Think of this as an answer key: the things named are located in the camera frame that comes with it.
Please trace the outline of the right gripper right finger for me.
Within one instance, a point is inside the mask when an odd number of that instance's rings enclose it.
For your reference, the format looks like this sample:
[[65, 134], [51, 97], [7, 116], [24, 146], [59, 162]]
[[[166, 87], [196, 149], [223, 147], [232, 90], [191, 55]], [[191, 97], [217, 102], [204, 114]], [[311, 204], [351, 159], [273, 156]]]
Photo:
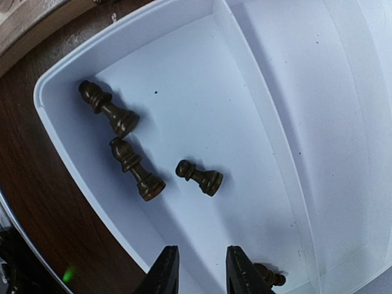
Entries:
[[225, 264], [227, 293], [274, 293], [263, 281], [240, 246], [227, 248]]

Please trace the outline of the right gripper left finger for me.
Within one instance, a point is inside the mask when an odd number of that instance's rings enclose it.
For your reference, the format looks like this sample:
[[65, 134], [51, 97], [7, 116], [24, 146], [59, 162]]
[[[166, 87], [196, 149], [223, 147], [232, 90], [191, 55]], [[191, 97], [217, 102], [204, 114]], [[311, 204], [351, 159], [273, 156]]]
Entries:
[[166, 246], [152, 265], [139, 293], [171, 294], [179, 290], [179, 250], [178, 246]]

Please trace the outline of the white plastic compartment tray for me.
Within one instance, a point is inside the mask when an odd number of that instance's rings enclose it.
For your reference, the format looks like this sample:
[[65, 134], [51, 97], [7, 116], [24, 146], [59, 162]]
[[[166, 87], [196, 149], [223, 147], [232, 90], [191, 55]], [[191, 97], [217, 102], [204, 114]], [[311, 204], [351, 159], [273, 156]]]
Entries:
[[[84, 80], [140, 116], [122, 140], [165, 182], [152, 200]], [[391, 267], [390, 1], [154, 1], [43, 74], [34, 105], [143, 270], [179, 247], [181, 293], [224, 293], [231, 245], [285, 273], [281, 293], [353, 293]], [[223, 174], [213, 197], [184, 159]]]

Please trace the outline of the wooden chess board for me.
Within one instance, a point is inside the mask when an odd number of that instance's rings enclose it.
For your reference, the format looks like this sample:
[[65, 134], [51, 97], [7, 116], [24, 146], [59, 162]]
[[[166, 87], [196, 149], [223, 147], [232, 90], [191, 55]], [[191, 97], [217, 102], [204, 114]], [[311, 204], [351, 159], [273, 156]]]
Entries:
[[35, 29], [38, 42], [97, 5], [97, 1], [1, 1], [1, 54]]

